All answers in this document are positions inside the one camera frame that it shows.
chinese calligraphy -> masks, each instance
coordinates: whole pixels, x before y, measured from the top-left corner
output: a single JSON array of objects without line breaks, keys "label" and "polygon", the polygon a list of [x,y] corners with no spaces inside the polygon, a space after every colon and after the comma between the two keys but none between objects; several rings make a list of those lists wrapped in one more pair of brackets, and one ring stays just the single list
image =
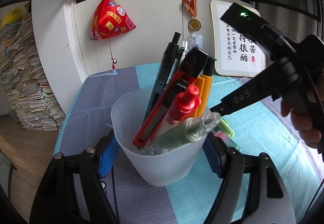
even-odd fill
[{"label": "chinese calligraphy", "polygon": [[241,54],[241,61],[247,61],[247,55]]},{"label": "chinese calligraphy", "polygon": [[245,37],[242,35],[242,34],[240,34],[240,41],[242,41],[243,40],[243,42],[245,43]]},{"label": "chinese calligraphy", "polygon": [[251,53],[255,53],[255,46],[251,45],[250,51]]},{"label": "chinese calligraphy", "polygon": [[246,49],[246,45],[245,44],[241,44],[241,46],[240,46],[240,51],[242,51],[242,52],[247,52],[247,49]]},{"label": "chinese calligraphy", "polygon": [[226,25],[226,41],[227,41],[227,57],[232,60],[233,56],[237,54],[239,50],[242,54],[239,54],[240,61],[252,63],[255,62],[255,55],[249,55],[249,53],[254,54],[256,52],[255,44],[252,40],[247,39],[243,34],[238,34],[234,28]]}]

black pen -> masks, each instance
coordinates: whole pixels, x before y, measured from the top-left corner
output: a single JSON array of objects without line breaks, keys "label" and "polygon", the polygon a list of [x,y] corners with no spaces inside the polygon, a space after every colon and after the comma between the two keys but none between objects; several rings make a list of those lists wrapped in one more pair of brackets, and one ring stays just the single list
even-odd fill
[{"label": "black pen", "polygon": [[179,63],[180,63],[180,59],[182,57],[182,54],[184,52],[184,48],[181,47],[178,51],[177,51],[177,54],[176,54],[176,58],[174,60],[174,64],[172,66],[172,69],[171,69],[171,72],[170,72],[170,77],[169,79],[167,80],[167,83],[169,83],[169,81],[171,81],[172,79],[172,76],[174,75],[174,73],[177,71],[178,67],[179,67]]},{"label": "black pen", "polygon": [[146,113],[144,116],[143,122],[145,122],[146,118],[149,116],[150,112],[152,111],[155,104],[158,102],[164,88],[166,85],[166,82],[169,79],[170,72],[172,69],[172,66],[174,64],[174,60],[178,51],[178,42],[180,39],[180,33],[175,32],[172,42],[169,43],[167,46],[163,58],[161,61],[161,65],[158,71],[157,79],[155,80],[155,84],[153,87],[153,91],[151,94],[150,101],[148,102],[148,106],[146,109]]}]

red pen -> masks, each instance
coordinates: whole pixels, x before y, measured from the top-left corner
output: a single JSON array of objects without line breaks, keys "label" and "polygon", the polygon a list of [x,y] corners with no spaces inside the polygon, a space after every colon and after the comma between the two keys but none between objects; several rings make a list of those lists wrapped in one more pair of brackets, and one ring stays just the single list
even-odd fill
[{"label": "red pen", "polygon": [[169,110],[152,139],[183,122],[200,105],[199,88],[190,84],[185,92],[179,93],[173,100]]},{"label": "red pen", "polygon": [[174,98],[178,93],[185,91],[189,84],[195,82],[207,59],[208,54],[199,48],[195,47],[189,51],[135,136],[133,140],[135,146],[141,148],[152,138]]}]

wooden floor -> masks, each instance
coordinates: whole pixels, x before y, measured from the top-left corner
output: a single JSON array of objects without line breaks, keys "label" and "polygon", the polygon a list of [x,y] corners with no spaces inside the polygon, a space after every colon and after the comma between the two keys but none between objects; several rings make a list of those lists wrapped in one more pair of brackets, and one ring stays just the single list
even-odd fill
[{"label": "wooden floor", "polygon": [[10,116],[0,116],[0,148],[17,168],[9,181],[9,199],[27,222],[57,137],[58,131],[26,130]]}]

yellow plush toy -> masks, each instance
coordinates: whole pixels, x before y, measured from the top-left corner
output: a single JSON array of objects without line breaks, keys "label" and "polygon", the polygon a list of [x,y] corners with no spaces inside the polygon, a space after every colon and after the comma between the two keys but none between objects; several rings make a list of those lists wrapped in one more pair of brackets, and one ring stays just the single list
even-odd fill
[{"label": "yellow plush toy", "polygon": [[21,20],[20,9],[16,8],[10,11],[4,18],[0,21],[0,29],[6,24],[11,24]]}]

